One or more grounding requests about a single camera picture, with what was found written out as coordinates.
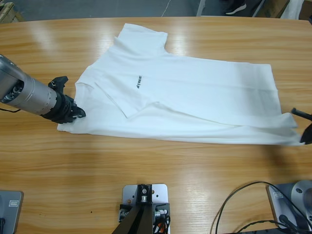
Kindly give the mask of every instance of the person's foot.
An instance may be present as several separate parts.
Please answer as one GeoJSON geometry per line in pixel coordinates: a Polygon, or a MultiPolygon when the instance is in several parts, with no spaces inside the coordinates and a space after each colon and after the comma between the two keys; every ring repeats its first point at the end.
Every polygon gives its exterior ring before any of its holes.
{"type": "Polygon", "coordinates": [[[233,15],[238,11],[246,9],[246,0],[227,0],[226,1],[225,14],[233,15]]]}

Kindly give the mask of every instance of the black cable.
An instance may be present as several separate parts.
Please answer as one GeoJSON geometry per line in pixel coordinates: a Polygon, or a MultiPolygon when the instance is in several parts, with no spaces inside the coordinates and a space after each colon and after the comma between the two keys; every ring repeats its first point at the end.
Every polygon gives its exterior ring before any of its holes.
{"type": "Polygon", "coordinates": [[[153,228],[153,233],[155,234],[168,234],[169,226],[170,226],[170,216],[166,215],[164,218],[160,218],[158,222],[155,223],[153,228]]]}
{"type": "Polygon", "coordinates": [[[18,109],[18,110],[16,110],[16,111],[10,111],[10,110],[6,110],[6,109],[0,108],[0,111],[8,111],[8,112],[16,113],[16,112],[19,112],[20,109],[18,109]]]}
{"type": "Polygon", "coordinates": [[[238,232],[236,232],[236,234],[240,233],[242,230],[248,228],[249,226],[251,225],[254,225],[254,224],[257,224],[257,223],[265,223],[265,222],[270,222],[270,223],[274,223],[274,224],[278,224],[280,226],[283,226],[283,227],[286,227],[286,228],[289,228],[289,226],[283,224],[283,223],[279,223],[279,222],[276,222],[274,220],[260,220],[260,221],[256,221],[256,222],[252,222],[250,224],[247,224],[246,226],[242,227],[241,229],[239,229],[238,232]]]}
{"type": "Polygon", "coordinates": [[[5,224],[5,219],[4,218],[0,218],[0,234],[3,234],[4,224],[5,224]]]}
{"type": "Polygon", "coordinates": [[[215,234],[217,234],[218,232],[218,226],[219,226],[219,222],[220,222],[220,219],[221,219],[221,215],[222,215],[222,212],[223,212],[223,209],[226,205],[226,203],[230,200],[230,198],[232,196],[234,196],[237,192],[241,191],[242,189],[248,187],[248,186],[251,186],[253,184],[260,184],[260,183],[263,183],[263,184],[268,184],[270,186],[272,186],[273,188],[275,188],[277,191],[279,191],[290,203],[291,205],[296,208],[296,210],[302,215],[302,217],[304,217],[304,219],[308,222],[308,225],[312,228],[312,224],[310,223],[310,221],[307,219],[307,217],[305,217],[305,215],[301,212],[301,210],[278,188],[276,187],[275,185],[271,184],[271,183],[268,183],[268,182],[265,182],[265,181],[256,181],[256,182],[252,182],[252,183],[249,183],[249,184],[246,184],[238,189],[236,189],[234,192],[232,192],[226,199],[225,201],[223,202],[222,206],[221,206],[221,209],[220,209],[220,213],[219,213],[219,216],[218,216],[218,220],[217,220],[217,223],[216,223],[216,226],[215,226],[215,234]]]}

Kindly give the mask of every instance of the black robot arm segment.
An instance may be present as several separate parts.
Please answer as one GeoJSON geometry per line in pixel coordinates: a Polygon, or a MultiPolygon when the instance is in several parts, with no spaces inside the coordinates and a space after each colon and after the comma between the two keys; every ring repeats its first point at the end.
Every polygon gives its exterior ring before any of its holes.
{"type": "Polygon", "coordinates": [[[0,55],[0,101],[7,105],[55,123],[73,122],[85,117],[86,113],[63,93],[67,81],[67,77],[57,77],[48,86],[44,85],[0,55]]]}

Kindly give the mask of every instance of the wood grain surface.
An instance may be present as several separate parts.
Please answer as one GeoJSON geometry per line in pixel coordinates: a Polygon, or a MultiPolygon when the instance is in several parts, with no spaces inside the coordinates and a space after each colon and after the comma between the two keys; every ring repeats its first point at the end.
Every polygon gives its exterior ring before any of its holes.
{"type": "MultiPolygon", "coordinates": [[[[168,32],[170,53],[272,65],[283,112],[311,112],[312,26],[261,18],[66,19],[0,25],[0,53],[48,83],[67,75],[65,93],[113,44],[124,23],[168,32]]],[[[310,124],[296,117],[298,132],[310,124]]],[[[197,144],[74,135],[26,112],[0,113],[0,189],[21,190],[18,234],[111,233],[124,185],[165,183],[173,234],[208,234],[222,202],[251,181],[312,179],[312,146],[197,144]]],[[[234,196],[219,233],[273,218],[264,185],[234,196]]],[[[262,224],[250,230],[273,228],[262,224]]]]}

